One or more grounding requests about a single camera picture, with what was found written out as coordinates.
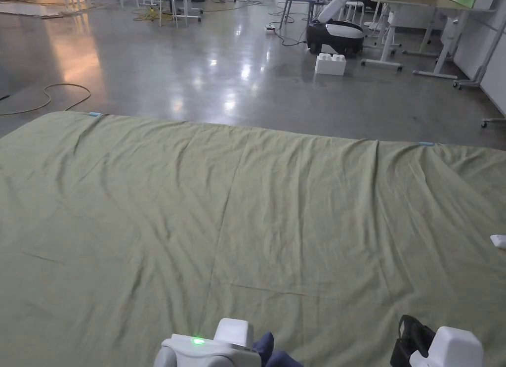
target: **white stool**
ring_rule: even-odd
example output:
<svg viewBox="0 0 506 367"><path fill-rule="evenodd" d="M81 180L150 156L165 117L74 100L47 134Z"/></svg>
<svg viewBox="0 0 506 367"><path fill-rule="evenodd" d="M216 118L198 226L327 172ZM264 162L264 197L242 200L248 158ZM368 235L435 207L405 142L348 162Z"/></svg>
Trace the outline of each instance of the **white stool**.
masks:
<svg viewBox="0 0 506 367"><path fill-rule="evenodd" d="M357 13L357 7L362 8L362 14L360 15L360 27L362 27L362 23L364 21L364 11L365 11L364 3L363 2L347 2L346 7L348 9L348 13L346 15L346 20L350 20L351 9L353 8L352 22L355 21L355 14Z"/></svg>
<svg viewBox="0 0 506 367"><path fill-rule="evenodd" d="M162 2L164 0L160 0L160 22L159 22L159 26L161 27L162 26ZM169 0L170 1L170 6L172 7L172 17L174 19L174 22L175 22L175 26L177 27L177 12L175 10L175 0ZM188 25L188 23L186 22L186 10L185 10L185 23L186 25Z"/></svg>

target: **power cable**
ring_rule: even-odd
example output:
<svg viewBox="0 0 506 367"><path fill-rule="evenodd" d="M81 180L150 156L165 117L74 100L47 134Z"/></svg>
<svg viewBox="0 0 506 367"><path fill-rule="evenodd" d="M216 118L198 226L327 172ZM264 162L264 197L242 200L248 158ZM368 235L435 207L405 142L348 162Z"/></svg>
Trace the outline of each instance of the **power cable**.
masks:
<svg viewBox="0 0 506 367"><path fill-rule="evenodd" d="M23 114L25 112L30 112L30 111L35 111L35 110L39 110L39 109L42 109L43 107L49 105L49 103L51 102L51 96L47 93L47 89L48 88L51 88L53 86L75 86L75 87L78 87L78 88L81 88L81 89L84 89L88 92L88 96L84 99L81 99L79 102L73 104L72 106L69 106L67 107L65 110L63 111L67 111L67 110L70 110L72 107L74 106L77 106L79 105L79 103L81 102L84 102L86 99L88 99L90 96L91 96L91 92L88 90L88 88L85 88L84 86L82 85L78 85L78 84L68 84L68 83L63 83L63 84L53 84L53 85L48 85L44 88L43 90L43 93L48 97L48 100L41 106L38 106L34 109L29 109L29 110L24 110L24 111L16 111L16 112L2 112L0 113L0 115L15 115L15 114Z"/></svg>

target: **green bed sheet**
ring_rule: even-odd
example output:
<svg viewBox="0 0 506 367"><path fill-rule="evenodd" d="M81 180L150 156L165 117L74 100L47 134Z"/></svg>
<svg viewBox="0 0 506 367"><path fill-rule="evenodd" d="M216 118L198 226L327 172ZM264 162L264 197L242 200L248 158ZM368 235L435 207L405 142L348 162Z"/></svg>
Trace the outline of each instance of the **green bed sheet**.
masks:
<svg viewBox="0 0 506 367"><path fill-rule="evenodd" d="M506 366L506 153L84 113L0 139L3 366L151 366L223 317L388 366L402 314Z"/></svg>

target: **white robot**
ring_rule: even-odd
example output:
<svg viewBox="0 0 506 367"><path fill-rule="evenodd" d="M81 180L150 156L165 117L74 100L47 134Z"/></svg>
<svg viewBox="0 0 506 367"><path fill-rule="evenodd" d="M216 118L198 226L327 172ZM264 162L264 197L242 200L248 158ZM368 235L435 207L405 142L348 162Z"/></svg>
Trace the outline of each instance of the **white robot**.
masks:
<svg viewBox="0 0 506 367"><path fill-rule="evenodd" d="M333 16L339 15L347 1L349 0L333 0L320 12L316 20L308 24L305 40L312 54L319 54L323 44L344 55L354 55L362 51L363 29L353 23L332 19Z"/></svg>
<svg viewBox="0 0 506 367"><path fill-rule="evenodd" d="M154 367L261 367L247 321L222 319L214 339L173 334L162 343ZM470 331L440 327L436 333L402 316L392 367L483 367L483 346Z"/></svg>
<svg viewBox="0 0 506 367"><path fill-rule="evenodd" d="M260 367L252 347L253 326L222 319L212 340L172 334L162 342L154 367Z"/></svg>

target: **caster wheel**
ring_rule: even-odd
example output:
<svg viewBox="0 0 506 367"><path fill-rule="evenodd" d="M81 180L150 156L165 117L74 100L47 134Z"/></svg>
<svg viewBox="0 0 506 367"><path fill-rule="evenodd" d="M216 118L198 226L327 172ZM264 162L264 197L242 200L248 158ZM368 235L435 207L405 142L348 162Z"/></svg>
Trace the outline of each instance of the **caster wheel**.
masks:
<svg viewBox="0 0 506 367"><path fill-rule="evenodd" d="M309 46L309 52L311 54L320 54L321 44L311 43Z"/></svg>

